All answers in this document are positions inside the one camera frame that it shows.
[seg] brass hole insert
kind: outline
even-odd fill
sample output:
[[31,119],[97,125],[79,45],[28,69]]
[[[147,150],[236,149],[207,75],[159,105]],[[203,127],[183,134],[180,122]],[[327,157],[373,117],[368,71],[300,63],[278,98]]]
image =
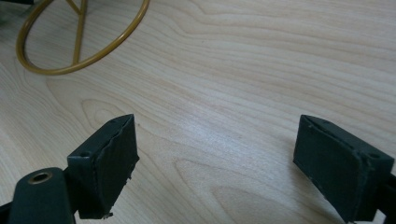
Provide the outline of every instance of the brass hole insert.
[[43,172],[32,176],[28,183],[31,185],[41,184],[52,178],[51,172]]

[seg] screw hole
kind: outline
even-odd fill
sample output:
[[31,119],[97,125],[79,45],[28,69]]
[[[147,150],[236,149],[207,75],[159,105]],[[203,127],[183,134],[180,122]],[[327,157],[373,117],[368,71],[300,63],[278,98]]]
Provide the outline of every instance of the screw hole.
[[373,158],[373,159],[378,159],[379,158],[379,156],[377,154],[375,154],[375,153],[369,153],[369,156],[371,158]]
[[51,179],[52,178],[52,173],[50,173],[50,172],[45,172],[45,173],[40,173],[40,174],[37,174],[37,175],[34,175],[34,176],[32,176],[30,179],[29,179],[29,184],[31,184],[31,185],[35,185],[35,184],[41,184],[41,183],[44,183],[44,182],[46,182],[47,180],[49,180],[49,179]]
[[79,154],[80,157],[90,157],[91,152],[81,152],[81,154]]

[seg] black plastic block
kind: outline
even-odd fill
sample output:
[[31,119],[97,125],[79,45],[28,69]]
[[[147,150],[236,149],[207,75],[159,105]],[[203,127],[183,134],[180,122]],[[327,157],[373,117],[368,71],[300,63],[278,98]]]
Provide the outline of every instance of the black plastic block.
[[345,221],[372,221],[394,159],[324,119],[302,115],[294,163]]
[[107,122],[71,153],[65,172],[80,218],[110,215],[138,160],[133,115]]

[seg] wooden table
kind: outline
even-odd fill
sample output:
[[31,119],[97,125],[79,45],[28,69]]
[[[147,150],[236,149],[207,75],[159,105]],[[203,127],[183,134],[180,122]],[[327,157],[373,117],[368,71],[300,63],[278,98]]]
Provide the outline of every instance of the wooden table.
[[[82,58],[140,3],[90,1]],[[65,168],[102,124],[130,113],[141,157],[132,181],[114,217],[78,223],[343,223],[292,163],[302,114],[396,157],[393,0],[151,0],[119,48],[57,77],[16,58],[31,9],[0,10],[0,203],[21,177]],[[76,27],[55,1],[30,35],[31,60],[70,64]]]

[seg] light wood surface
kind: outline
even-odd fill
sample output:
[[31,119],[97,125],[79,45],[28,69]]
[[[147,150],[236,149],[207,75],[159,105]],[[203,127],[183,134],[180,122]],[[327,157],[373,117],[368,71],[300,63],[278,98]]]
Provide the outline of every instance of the light wood surface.
[[[91,0],[82,57],[140,4]],[[292,163],[302,114],[396,157],[394,0],[151,0],[118,49],[57,77],[16,58],[31,10],[0,2],[0,203],[24,175],[65,168],[102,124],[130,113],[141,157],[132,181],[114,217],[78,223],[343,223]],[[68,65],[76,27],[66,2],[52,3],[30,59]]]

